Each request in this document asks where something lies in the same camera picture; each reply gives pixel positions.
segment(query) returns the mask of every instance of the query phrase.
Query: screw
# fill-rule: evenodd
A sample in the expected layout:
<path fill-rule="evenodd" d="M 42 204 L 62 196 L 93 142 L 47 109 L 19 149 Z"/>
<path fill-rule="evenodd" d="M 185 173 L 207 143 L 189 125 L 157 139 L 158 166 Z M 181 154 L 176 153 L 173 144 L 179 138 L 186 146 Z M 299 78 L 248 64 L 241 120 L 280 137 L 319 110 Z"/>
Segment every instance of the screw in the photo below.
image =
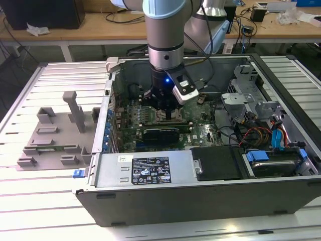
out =
<path fill-rule="evenodd" d="M 196 172 L 196 174 L 200 175 L 202 173 L 202 170 L 201 170 L 201 168 L 196 167 L 195 172 Z"/>

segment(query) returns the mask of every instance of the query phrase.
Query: motherboard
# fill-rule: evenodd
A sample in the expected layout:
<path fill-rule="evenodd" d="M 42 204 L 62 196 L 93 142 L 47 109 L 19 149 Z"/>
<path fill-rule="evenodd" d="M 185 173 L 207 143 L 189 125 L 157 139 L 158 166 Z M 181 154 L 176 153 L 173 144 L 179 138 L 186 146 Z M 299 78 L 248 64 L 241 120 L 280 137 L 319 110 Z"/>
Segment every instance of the motherboard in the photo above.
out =
<path fill-rule="evenodd" d="M 166 119 L 162 110 L 143 106 L 139 100 L 121 101 L 115 108 L 119 152 L 188 150 L 222 146 L 213 120 L 215 103 L 204 98 L 190 101 Z"/>

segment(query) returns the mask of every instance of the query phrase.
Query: power supply label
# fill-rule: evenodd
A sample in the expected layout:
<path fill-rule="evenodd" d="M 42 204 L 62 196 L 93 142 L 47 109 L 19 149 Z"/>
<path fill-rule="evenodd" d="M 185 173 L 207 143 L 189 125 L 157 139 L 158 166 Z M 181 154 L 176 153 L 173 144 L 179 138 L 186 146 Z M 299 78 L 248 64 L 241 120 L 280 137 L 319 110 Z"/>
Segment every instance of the power supply label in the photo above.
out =
<path fill-rule="evenodd" d="M 168 157 L 132 159 L 131 182 L 134 185 L 171 183 Z"/>

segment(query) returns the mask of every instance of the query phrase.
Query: computer case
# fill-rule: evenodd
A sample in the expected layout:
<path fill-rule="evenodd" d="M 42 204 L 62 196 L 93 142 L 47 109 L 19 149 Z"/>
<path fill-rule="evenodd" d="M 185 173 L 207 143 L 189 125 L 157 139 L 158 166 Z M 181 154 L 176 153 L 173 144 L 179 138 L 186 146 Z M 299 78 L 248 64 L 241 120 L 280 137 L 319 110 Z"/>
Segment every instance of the computer case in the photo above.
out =
<path fill-rule="evenodd" d="M 85 18 L 82 0 L 0 0 L 0 6 L 14 30 L 27 23 L 49 29 L 78 29 Z"/>

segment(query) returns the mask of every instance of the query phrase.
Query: slotted metal rail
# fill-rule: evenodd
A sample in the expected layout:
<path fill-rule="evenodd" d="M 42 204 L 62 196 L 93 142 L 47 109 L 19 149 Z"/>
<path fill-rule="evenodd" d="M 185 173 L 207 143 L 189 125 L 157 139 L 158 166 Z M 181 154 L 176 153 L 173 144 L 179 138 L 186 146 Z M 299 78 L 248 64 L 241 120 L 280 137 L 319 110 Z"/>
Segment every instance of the slotted metal rail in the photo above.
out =
<path fill-rule="evenodd" d="M 321 90 L 309 74 L 285 57 L 263 59 L 321 128 Z M 17 172 L 14 166 L 37 125 L 39 108 L 51 106 L 54 112 L 69 112 L 62 95 L 75 90 L 78 104 L 91 111 L 100 107 L 107 79 L 105 62 L 51 63 L 39 67 L 31 77 L 0 125 L 0 240 L 321 238 L 321 198 L 289 215 L 101 228 L 71 192 L 84 181 L 73 179 L 73 170 Z"/>

